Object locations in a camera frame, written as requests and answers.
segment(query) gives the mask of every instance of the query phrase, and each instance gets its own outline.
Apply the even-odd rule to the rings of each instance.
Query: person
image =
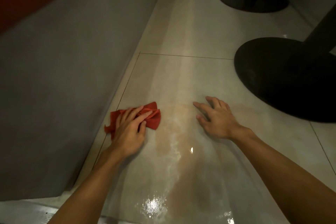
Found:
[[[241,149],[291,224],[336,223],[334,191],[264,143],[251,129],[240,125],[227,103],[215,97],[206,97],[206,100],[212,106],[194,102],[195,107],[208,117],[207,120],[204,116],[197,115],[199,124],[209,135],[229,139]],[[101,154],[92,172],[51,218],[49,224],[98,223],[120,163],[135,154],[144,143],[144,120],[151,112],[135,118],[142,108],[143,106],[134,110],[130,108],[118,117],[111,146]]]

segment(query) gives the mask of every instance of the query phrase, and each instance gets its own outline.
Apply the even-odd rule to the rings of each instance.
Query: hand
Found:
[[[134,119],[143,107],[140,106],[134,110],[128,108],[123,115],[119,115],[115,124],[115,136],[112,144],[102,152],[97,163],[98,166],[107,162],[111,156],[123,160],[140,149],[145,140],[145,119],[152,113],[149,111]]]
[[[207,104],[194,102],[194,106],[205,112],[209,118],[207,121],[201,115],[196,116],[204,131],[217,138],[234,139],[245,127],[237,122],[227,103],[215,97],[205,99],[212,104],[213,108]]]

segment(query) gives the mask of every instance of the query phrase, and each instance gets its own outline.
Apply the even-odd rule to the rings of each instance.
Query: person's right arm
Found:
[[[291,224],[336,223],[336,193],[302,167],[240,125],[227,103],[206,97],[212,104],[194,102],[208,115],[197,115],[210,135],[233,141],[249,159]]]

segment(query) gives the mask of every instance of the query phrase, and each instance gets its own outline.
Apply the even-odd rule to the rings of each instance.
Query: red cleaning cloth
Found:
[[[145,105],[143,107],[143,109],[136,115],[136,117],[149,112],[149,111],[153,111],[153,113],[150,114],[150,116],[148,116],[145,121],[146,121],[146,127],[151,128],[156,130],[160,124],[160,120],[161,120],[161,112],[160,109],[158,109],[158,106],[156,105],[156,102],[152,102],[148,105]],[[110,126],[106,126],[104,127],[104,130],[106,133],[111,133],[111,140],[113,140],[114,138],[114,133],[116,130],[116,121],[118,116],[121,114],[123,115],[126,112],[126,110],[118,110],[115,112],[111,112],[110,114],[110,119],[111,119],[111,124]]]

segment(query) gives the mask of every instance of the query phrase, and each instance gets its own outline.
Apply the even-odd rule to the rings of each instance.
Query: person's left arm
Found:
[[[68,198],[49,224],[96,224],[103,209],[120,163],[135,154],[145,140],[146,121],[152,112],[147,112],[136,119],[136,114],[143,106],[129,108],[116,122],[113,142],[101,154],[96,166],[78,189]]]

